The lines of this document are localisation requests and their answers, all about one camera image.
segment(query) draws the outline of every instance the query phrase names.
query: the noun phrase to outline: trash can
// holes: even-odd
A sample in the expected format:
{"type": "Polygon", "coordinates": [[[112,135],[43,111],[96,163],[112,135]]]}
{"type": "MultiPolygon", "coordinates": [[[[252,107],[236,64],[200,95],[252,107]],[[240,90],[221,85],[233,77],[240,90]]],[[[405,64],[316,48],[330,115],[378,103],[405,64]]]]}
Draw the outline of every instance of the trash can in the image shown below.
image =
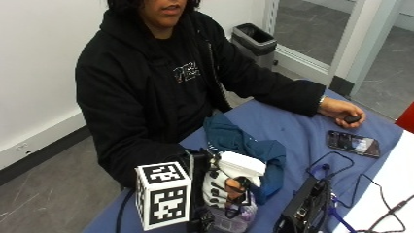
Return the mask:
{"type": "Polygon", "coordinates": [[[277,41],[252,23],[233,27],[232,43],[261,67],[272,69],[277,41]]]}

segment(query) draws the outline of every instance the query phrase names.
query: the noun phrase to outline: black hoodie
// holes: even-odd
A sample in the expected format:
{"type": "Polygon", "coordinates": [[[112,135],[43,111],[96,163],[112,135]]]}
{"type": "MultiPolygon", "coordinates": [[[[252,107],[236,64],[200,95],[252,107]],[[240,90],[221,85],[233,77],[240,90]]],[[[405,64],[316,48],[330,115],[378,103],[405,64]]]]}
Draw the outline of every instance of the black hoodie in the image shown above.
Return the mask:
{"type": "MultiPolygon", "coordinates": [[[[221,85],[241,97],[253,96],[298,114],[313,116],[325,86],[292,81],[260,68],[225,38],[202,13],[183,16],[187,45],[196,58],[214,108],[230,110],[221,85]]],[[[76,100],[99,154],[99,163],[123,186],[135,187],[135,167],[181,154],[175,88],[157,40],[139,16],[107,11],[101,30],[76,65],[76,100]]]]}

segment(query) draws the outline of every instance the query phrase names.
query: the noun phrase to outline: blue tablecloth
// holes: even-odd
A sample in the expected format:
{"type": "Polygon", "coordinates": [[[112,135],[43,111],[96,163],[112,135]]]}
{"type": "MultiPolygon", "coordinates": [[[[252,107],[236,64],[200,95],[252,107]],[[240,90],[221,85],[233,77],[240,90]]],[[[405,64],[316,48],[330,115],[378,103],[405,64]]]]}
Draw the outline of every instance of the blue tablecloth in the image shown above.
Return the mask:
{"type": "MultiPolygon", "coordinates": [[[[330,90],[328,90],[328,95],[332,98],[344,99],[330,90]]],[[[354,161],[354,165],[350,169],[334,176],[333,189],[341,200],[350,203],[350,191],[353,190],[358,175],[368,171],[370,171],[372,176],[376,175],[376,172],[381,169],[382,164],[388,160],[390,151],[402,134],[402,129],[388,120],[382,119],[370,111],[366,111],[366,114],[368,120],[361,127],[345,130],[338,127],[329,117],[321,115],[314,117],[301,116],[254,100],[226,113],[232,122],[256,137],[257,140],[277,140],[286,147],[284,187],[280,192],[272,196],[266,204],[258,207],[256,220],[249,232],[272,232],[274,222],[293,198],[294,191],[300,189],[300,186],[308,178],[305,169],[324,154],[333,151],[333,149],[326,146],[328,130],[348,131],[353,134],[376,138],[381,145],[382,157],[380,159],[341,151],[341,154],[354,161]]],[[[208,142],[204,129],[194,132],[181,142],[181,145],[194,150],[205,148],[208,142]]],[[[329,155],[321,163],[329,163],[332,167],[330,171],[336,172],[349,164],[349,161],[341,156],[329,155]]],[[[357,199],[364,194],[368,184],[358,188],[357,199]]],[[[127,191],[119,195],[109,207],[88,225],[84,232],[115,232],[116,215],[125,194],[127,191]]],[[[136,198],[131,198],[125,206],[121,225],[123,233],[143,232],[135,201],[136,198]]],[[[340,208],[338,211],[341,215],[345,215],[348,209],[340,208]]],[[[329,229],[334,229],[337,225],[338,222],[330,219],[329,229]]],[[[151,232],[185,232],[185,224],[171,225],[165,228],[155,229],[151,232]]]]}

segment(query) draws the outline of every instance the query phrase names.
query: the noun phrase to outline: hand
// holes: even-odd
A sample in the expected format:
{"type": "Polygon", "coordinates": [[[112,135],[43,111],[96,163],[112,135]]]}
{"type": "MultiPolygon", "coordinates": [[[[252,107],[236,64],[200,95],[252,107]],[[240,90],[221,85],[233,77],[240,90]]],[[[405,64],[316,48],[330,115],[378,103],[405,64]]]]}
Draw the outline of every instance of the hand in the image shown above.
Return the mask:
{"type": "Polygon", "coordinates": [[[326,97],[321,103],[318,113],[326,117],[336,119],[337,125],[344,128],[358,127],[366,119],[365,112],[350,102],[344,100],[337,100],[326,97]],[[356,123],[348,124],[345,122],[345,117],[361,117],[361,120],[356,123]]]}
{"type": "Polygon", "coordinates": [[[206,172],[204,181],[204,198],[209,206],[225,208],[233,200],[245,194],[241,184],[220,170],[206,172]]]}

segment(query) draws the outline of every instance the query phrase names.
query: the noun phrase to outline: phone screen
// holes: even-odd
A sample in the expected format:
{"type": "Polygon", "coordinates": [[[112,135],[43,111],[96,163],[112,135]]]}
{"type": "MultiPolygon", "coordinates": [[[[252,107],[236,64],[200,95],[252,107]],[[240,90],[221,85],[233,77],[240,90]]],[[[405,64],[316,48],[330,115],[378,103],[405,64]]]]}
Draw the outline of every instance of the phone screen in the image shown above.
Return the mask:
{"type": "Polygon", "coordinates": [[[378,141],[360,135],[330,130],[328,132],[328,146],[361,155],[380,157],[378,141]]]}

